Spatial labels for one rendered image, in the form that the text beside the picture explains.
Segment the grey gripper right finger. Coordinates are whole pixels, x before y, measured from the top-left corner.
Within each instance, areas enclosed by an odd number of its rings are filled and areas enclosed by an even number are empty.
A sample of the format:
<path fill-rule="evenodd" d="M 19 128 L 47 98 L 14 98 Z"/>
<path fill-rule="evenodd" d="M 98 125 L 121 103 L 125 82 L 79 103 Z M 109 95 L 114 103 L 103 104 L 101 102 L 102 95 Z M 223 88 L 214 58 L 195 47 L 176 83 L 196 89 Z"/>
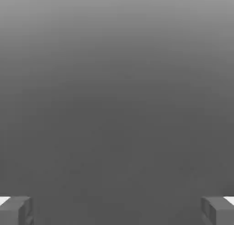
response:
<path fill-rule="evenodd" d="M 204 225 L 234 225 L 234 196 L 201 197 Z"/>

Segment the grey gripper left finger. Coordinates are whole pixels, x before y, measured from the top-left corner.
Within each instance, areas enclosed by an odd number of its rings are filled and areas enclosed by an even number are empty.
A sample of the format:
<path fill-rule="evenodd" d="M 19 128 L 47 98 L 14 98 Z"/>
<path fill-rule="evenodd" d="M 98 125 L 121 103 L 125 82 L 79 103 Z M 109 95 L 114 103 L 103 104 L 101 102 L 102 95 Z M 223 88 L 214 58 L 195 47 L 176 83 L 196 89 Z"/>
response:
<path fill-rule="evenodd" d="M 34 225 L 33 198 L 0 196 L 0 225 Z"/>

